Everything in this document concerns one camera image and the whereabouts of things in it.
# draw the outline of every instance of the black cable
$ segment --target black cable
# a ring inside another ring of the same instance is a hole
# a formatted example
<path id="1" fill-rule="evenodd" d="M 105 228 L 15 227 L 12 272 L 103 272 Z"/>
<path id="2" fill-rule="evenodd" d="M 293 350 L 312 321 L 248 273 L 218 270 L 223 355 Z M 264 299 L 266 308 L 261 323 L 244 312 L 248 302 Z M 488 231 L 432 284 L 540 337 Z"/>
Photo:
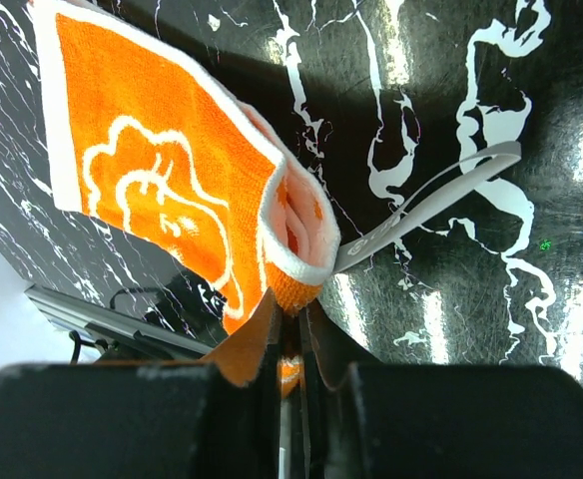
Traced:
<path id="1" fill-rule="evenodd" d="M 70 331 L 70 339 L 74 341 L 74 352 L 72 352 L 72 359 L 70 364 L 76 364 L 79 361 L 79 354 L 81 354 L 81 336 L 77 331 Z"/>
<path id="2" fill-rule="evenodd" d="M 119 289 L 114 293 L 114 295 L 110 298 L 110 309 L 116 310 L 116 297 L 121 294 L 157 294 L 164 292 L 162 288 L 155 287 L 155 286 L 148 286 L 148 287 L 124 287 Z"/>
<path id="3" fill-rule="evenodd" d="M 72 359 L 70 359 L 70 364 L 76 364 L 79 362 L 79 354 L 81 354 L 81 346 L 94 347 L 98 349 L 97 345 L 103 347 L 105 341 L 97 340 L 95 342 L 84 341 L 78 331 L 70 331 L 70 339 L 74 341 L 74 351 L 72 351 Z"/>

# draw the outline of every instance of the orange towel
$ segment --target orange towel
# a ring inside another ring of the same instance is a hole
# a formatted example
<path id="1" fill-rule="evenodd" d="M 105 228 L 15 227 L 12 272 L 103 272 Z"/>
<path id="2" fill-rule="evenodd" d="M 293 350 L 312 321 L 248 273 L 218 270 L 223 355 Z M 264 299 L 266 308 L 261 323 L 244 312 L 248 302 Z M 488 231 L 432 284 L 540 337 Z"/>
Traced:
<path id="1" fill-rule="evenodd" d="M 171 253 L 226 298 L 234 332 L 266 289 L 288 313 L 331 274 L 320 184 L 198 63 L 85 1 L 35 0 L 52 190 Z"/>

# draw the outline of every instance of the towel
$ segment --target towel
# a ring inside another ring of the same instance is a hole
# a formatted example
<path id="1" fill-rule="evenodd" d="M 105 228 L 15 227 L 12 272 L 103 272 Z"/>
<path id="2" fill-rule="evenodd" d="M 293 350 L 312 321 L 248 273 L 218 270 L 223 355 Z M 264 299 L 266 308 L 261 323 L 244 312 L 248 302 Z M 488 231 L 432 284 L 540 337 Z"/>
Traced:
<path id="1" fill-rule="evenodd" d="M 196 61 L 85 1 L 35 0 L 57 208 L 159 245 L 218 290 L 232 334 L 267 288 L 320 292 L 340 235 L 319 182 Z"/>

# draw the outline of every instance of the orange fabric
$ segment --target orange fabric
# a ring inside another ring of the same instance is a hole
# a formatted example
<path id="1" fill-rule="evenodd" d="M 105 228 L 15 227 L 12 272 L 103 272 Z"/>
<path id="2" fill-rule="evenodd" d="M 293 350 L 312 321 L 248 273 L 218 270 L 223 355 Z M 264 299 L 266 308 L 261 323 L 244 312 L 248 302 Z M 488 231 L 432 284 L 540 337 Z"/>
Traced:
<path id="1" fill-rule="evenodd" d="M 300 357 L 282 358 L 279 361 L 279 378 L 281 379 L 281 396 L 287 397 L 300 381 Z"/>
<path id="2" fill-rule="evenodd" d="M 61 14 L 56 23 L 83 213 L 159 245 L 216 286 L 228 333 L 267 286 L 288 313 L 316 297 L 319 285 L 263 260 L 257 213 L 275 167 L 208 92 L 117 33 Z M 284 212 L 285 181 L 274 201 Z M 321 221 L 326 212 L 317 202 L 313 210 Z"/>

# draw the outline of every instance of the black table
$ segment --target black table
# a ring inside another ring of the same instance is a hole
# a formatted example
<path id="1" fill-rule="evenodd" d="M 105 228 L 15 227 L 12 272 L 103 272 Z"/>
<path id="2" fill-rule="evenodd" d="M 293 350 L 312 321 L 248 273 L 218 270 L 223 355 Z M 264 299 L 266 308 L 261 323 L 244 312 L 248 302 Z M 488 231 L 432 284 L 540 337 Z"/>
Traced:
<path id="1" fill-rule="evenodd" d="M 102 6 L 260 110 L 323 182 L 345 241 L 444 167 L 520 141 L 518 165 L 335 276 L 321 302 L 386 361 L 542 363 L 583 384 L 583 2 L 529 4 Z M 33 282 L 217 343 L 222 299 L 205 281 L 55 210 L 34 52 L 25 2 L 0 3 L 0 250 Z"/>

